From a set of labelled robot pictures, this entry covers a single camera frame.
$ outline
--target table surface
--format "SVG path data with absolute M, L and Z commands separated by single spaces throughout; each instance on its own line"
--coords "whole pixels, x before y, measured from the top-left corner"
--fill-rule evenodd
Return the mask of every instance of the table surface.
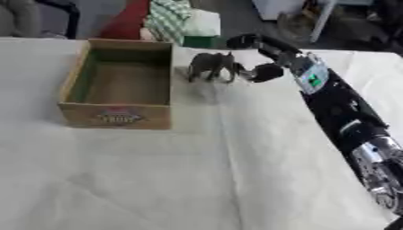
M 291 77 L 188 84 L 175 48 L 173 128 L 69 128 L 58 88 L 83 41 L 0 39 L 0 228 L 379 230 L 379 208 Z M 403 141 L 403 61 L 316 51 Z M 254 50 L 234 52 L 251 68 Z

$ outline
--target wooden box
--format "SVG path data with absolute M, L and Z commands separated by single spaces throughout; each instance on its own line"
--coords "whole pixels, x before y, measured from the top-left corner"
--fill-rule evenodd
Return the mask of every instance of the wooden box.
M 169 129 L 172 45 L 89 40 L 58 102 L 74 127 Z

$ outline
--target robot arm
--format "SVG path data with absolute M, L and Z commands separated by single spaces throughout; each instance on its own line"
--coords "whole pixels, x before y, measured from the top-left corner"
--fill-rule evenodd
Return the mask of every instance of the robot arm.
M 265 36 L 230 39 L 232 49 L 258 48 L 274 62 L 240 71 L 260 83 L 289 69 L 316 121 L 342 153 L 355 175 L 383 207 L 403 216 L 403 150 L 372 107 L 312 53 Z

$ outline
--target printed logo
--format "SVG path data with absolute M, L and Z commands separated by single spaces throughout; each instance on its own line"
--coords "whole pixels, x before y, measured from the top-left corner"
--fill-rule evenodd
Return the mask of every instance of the printed logo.
M 136 123 L 144 118 L 139 116 L 133 110 L 128 110 L 127 108 L 113 107 L 103 111 L 101 114 L 96 116 L 104 123 L 115 124 L 115 125 L 127 125 Z

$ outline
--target green light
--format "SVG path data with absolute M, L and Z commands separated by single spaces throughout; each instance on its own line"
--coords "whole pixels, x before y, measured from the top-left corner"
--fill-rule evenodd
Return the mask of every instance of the green light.
M 309 76 L 308 82 L 310 83 L 310 85 L 312 85 L 312 87 L 315 87 L 321 83 L 320 79 L 318 79 L 318 77 L 314 74 Z

